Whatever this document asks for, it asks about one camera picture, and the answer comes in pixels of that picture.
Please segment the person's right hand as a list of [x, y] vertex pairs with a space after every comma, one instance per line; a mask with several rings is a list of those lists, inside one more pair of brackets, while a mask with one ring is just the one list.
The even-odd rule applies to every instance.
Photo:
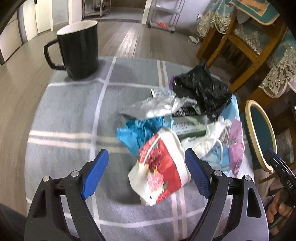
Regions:
[[292, 208], [285, 205], [284, 203], [280, 203], [282, 193], [283, 190], [280, 190], [275, 194], [272, 203], [267, 209], [266, 217], [269, 223], [272, 223], [274, 221], [276, 214], [279, 214], [283, 217], [290, 216], [290, 211], [292, 210]]

